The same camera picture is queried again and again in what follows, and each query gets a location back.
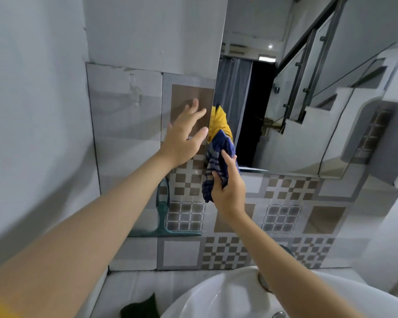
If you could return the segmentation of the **person's left hand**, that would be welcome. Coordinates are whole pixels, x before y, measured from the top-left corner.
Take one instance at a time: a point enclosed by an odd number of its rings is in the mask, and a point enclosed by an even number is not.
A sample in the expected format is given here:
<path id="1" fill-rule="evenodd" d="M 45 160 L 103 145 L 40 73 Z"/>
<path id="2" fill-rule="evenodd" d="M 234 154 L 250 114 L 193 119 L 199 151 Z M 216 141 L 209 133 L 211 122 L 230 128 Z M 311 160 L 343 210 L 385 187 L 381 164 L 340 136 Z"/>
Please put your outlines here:
<path id="1" fill-rule="evenodd" d="M 189 115 L 188 109 L 190 106 L 186 105 L 183 112 L 172 123 L 171 138 L 167 138 L 166 135 L 164 143 L 159 149 L 159 155 L 163 157 L 169 170 L 186 163 L 194 157 L 202 145 L 202 143 L 188 141 L 188 137 L 193 136 L 191 135 L 193 128 L 205 116 L 207 109 L 198 109 L 195 115 Z"/>

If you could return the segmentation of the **person's right hand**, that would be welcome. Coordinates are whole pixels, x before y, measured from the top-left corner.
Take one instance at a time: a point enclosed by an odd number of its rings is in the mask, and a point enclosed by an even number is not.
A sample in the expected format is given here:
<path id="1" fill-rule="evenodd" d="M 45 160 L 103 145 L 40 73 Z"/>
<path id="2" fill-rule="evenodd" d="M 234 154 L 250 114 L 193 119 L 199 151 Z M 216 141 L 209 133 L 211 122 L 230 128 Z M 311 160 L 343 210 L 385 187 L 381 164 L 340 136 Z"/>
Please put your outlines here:
<path id="1" fill-rule="evenodd" d="M 228 183 L 222 192 L 211 193 L 213 203 L 227 223 L 246 215 L 244 210 L 246 186 L 236 166 L 236 155 L 230 157 L 225 150 L 221 151 L 228 167 Z"/>

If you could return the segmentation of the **blue checked cloth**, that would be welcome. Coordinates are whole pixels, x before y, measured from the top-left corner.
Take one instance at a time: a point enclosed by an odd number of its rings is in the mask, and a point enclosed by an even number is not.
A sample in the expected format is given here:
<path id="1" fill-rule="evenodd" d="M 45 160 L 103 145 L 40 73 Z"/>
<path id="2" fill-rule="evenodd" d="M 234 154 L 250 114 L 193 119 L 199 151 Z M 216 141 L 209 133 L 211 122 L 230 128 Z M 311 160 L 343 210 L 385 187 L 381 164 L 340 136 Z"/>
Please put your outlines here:
<path id="1" fill-rule="evenodd" d="M 236 155 L 232 139 L 223 130 L 218 130 L 208 145 L 205 154 L 206 169 L 204 180 L 202 182 L 202 195 L 205 203 L 213 202 L 211 196 L 213 188 L 212 171 L 217 171 L 223 181 L 223 187 L 228 183 L 228 167 L 221 156 L 222 150 L 225 150 L 230 157 Z"/>

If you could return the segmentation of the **person's left forearm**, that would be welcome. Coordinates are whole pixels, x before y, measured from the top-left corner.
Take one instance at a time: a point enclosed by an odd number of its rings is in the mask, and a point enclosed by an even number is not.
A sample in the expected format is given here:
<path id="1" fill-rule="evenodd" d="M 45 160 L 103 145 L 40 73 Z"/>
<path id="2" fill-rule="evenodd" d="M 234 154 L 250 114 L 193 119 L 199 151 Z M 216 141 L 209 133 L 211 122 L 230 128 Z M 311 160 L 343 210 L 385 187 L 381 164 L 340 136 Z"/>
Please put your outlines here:
<path id="1" fill-rule="evenodd" d="M 0 267 L 0 318 L 74 318 L 156 186 L 177 164 L 160 150 L 121 184 Z"/>

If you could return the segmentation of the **person's right forearm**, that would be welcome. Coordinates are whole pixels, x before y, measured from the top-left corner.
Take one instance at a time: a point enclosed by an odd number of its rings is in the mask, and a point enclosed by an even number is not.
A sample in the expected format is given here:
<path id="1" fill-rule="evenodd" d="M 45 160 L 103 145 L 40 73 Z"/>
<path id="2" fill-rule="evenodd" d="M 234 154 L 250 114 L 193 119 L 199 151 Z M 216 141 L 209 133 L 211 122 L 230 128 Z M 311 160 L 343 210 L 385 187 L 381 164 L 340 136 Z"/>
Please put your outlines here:
<path id="1" fill-rule="evenodd" d="M 217 206 L 290 318 L 365 318 L 270 238 L 243 208 Z"/>

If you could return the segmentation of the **teal window squeegee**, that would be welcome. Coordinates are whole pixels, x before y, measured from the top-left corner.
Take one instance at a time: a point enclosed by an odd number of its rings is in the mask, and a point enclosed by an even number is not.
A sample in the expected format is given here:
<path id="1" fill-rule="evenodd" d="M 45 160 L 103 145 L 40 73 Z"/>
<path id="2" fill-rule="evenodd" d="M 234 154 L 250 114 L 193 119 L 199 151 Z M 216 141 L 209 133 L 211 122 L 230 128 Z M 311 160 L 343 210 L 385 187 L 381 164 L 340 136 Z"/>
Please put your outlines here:
<path id="1" fill-rule="evenodd" d="M 157 227 L 152 231 L 134 230 L 129 238 L 199 237 L 202 235 L 205 204 L 170 200 L 170 185 L 167 176 L 160 182 L 156 192 Z"/>

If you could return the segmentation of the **white ceramic sink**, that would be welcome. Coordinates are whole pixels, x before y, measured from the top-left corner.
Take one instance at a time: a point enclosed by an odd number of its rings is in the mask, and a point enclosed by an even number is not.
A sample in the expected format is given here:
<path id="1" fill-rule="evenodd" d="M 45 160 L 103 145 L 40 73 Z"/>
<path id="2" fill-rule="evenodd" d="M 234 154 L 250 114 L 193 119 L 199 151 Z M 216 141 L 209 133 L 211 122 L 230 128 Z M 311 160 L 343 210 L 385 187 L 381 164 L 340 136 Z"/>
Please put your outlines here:
<path id="1" fill-rule="evenodd" d="M 398 318 L 398 298 L 367 284 L 334 275 L 335 269 L 313 270 L 367 318 Z M 221 273 L 190 289 L 160 318 L 271 318 L 286 310 L 267 292 L 257 267 Z"/>

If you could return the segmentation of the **dark green sponge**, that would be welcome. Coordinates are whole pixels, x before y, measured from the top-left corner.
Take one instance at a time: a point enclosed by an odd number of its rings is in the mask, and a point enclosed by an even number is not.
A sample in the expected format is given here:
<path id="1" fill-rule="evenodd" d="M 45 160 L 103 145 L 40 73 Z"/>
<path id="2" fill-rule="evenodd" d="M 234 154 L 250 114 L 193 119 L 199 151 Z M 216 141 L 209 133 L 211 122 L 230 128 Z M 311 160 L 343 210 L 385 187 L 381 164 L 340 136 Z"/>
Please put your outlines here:
<path id="1" fill-rule="evenodd" d="M 155 293 L 142 302 L 123 307 L 120 310 L 120 318 L 160 318 Z"/>

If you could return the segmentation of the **clear plastic wall hook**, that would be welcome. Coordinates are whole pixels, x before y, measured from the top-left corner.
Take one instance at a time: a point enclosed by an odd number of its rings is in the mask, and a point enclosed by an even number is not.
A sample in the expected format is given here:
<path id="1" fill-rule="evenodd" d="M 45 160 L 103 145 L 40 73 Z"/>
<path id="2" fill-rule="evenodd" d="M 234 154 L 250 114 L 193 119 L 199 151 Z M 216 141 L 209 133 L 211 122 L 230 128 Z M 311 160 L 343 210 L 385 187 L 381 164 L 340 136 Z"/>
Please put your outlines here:
<path id="1" fill-rule="evenodd" d="M 128 75 L 129 80 L 129 101 L 132 105 L 139 107 L 142 101 L 142 91 L 140 87 L 137 85 L 136 77 L 133 73 Z"/>

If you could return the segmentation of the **frameless wall mirror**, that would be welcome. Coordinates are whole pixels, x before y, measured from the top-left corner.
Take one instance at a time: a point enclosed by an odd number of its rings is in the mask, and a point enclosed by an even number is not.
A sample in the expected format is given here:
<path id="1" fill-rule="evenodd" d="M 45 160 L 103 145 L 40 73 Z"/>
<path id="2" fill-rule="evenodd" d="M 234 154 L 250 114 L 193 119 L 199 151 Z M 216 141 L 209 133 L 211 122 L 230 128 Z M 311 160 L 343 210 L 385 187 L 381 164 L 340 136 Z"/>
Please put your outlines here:
<path id="1" fill-rule="evenodd" d="M 210 129 L 233 141 L 240 172 L 367 177 L 395 104 L 398 0 L 333 0 L 281 62 L 221 54 Z"/>

